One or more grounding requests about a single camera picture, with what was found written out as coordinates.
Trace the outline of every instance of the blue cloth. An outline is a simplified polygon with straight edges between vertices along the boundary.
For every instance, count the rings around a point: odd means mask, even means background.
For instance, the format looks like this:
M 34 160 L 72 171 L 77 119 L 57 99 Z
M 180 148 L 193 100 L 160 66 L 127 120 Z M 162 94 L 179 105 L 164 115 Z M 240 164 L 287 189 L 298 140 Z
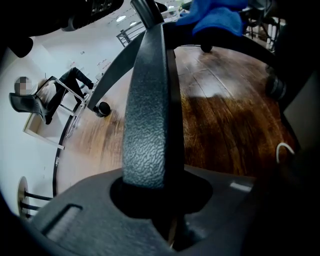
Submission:
M 240 37 L 243 32 L 243 23 L 238 11 L 232 11 L 226 7 L 217 7 L 195 25 L 192 35 L 194 36 L 207 28 L 223 29 Z
M 181 13 L 180 13 L 180 17 L 185 17 L 185 16 L 187 16 L 187 15 L 189 15 L 189 13 L 186 13 L 186 12 L 181 12 Z
M 212 9 L 226 7 L 231 10 L 242 10 L 248 6 L 248 0 L 193 0 L 190 13 L 176 22 L 179 25 L 196 23 L 203 19 Z
M 207 28 L 219 28 L 241 36 L 243 24 L 238 11 L 248 6 L 248 0 L 194 0 L 190 13 L 177 20 L 177 26 L 196 24 L 192 35 Z

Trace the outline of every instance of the black mesh chair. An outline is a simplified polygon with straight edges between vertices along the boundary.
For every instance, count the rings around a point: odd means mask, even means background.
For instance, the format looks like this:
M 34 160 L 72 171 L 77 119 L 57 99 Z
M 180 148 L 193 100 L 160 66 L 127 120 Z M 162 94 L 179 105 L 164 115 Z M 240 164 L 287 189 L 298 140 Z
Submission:
M 38 93 L 48 84 L 48 82 L 54 81 L 55 83 L 60 84 L 65 89 L 60 89 L 49 101 L 48 104 L 44 104 L 40 97 L 38 96 Z M 62 100 L 66 94 L 66 92 L 69 91 L 72 93 L 75 97 L 81 100 L 82 104 L 80 105 L 79 112 L 75 113 L 75 111 L 65 107 L 62 105 Z M 55 78 L 54 76 L 51 76 L 34 94 L 29 95 L 21 95 L 18 93 L 9 93 L 9 101 L 12 106 L 12 108 L 17 112 L 24 112 L 24 113 L 34 113 L 41 117 L 42 121 L 49 125 L 52 121 L 52 117 L 55 114 L 56 110 L 60 108 L 61 110 L 65 111 L 66 113 L 70 114 L 72 116 L 72 120 L 69 124 L 69 127 L 66 132 L 66 138 L 68 138 L 73 128 L 76 126 L 76 122 L 78 120 L 78 117 L 80 113 L 82 112 L 83 108 L 85 107 L 85 101 L 83 98 L 81 98 L 78 94 L 76 94 L 74 91 L 72 91 L 70 88 L 68 88 L 64 83 L 62 83 L 60 80 Z

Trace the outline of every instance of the chair caster wheel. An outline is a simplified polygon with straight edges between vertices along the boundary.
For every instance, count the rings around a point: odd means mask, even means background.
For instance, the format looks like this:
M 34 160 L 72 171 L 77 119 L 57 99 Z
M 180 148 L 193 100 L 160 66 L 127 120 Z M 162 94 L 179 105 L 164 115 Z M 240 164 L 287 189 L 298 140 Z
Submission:
M 200 47 L 201 47 L 201 50 L 205 53 L 210 53 L 212 50 L 211 45 L 202 44 Z
M 276 100 L 281 100 L 287 91 L 287 85 L 281 81 L 275 74 L 270 74 L 265 85 L 265 94 Z
M 106 103 L 106 102 L 103 101 L 103 102 L 101 102 L 101 103 L 99 104 L 98 107 L 95 106 L 95 107 L 93 108 L 93 112 L 96 114 L 97 117 L 99 117 L 99 118 L 105 118 L 105 117 L 107 117 L 107 116 L 110 114 L 111 109 L 110 109 L 110 106 L 108 105 L 108 103 Z

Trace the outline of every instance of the wooden floor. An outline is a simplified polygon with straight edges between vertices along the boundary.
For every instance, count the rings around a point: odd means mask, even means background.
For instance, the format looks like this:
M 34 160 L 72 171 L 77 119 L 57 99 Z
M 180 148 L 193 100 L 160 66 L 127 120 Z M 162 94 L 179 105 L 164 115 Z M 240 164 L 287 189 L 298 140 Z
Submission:
M 182 113 L 185 163 L 218 172 L 258 176 L 276 165 L 276 146 L 294 140 L 281 123 L 276 102 L 264 93 L 265 64 L 244 54 L 199 47 L 175 50 Z M 122 166 L 122 139 L 128 72 L 105 95 L 111 115 L 88 109 L 65 140 L 57 170 L 57 193 L 91 175 Z

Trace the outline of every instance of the black chair leg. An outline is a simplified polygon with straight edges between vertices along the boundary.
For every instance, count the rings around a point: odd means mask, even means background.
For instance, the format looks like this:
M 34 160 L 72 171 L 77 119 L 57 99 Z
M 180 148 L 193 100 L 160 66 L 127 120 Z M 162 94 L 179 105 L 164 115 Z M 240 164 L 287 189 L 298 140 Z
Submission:
M 145 32 L 139 34 L 110 64 L 91 96 L 91 100 L 87 106 L 90 110 L 94 111 L 94 107 L 106 92 L 133 68 L 144 35 Z

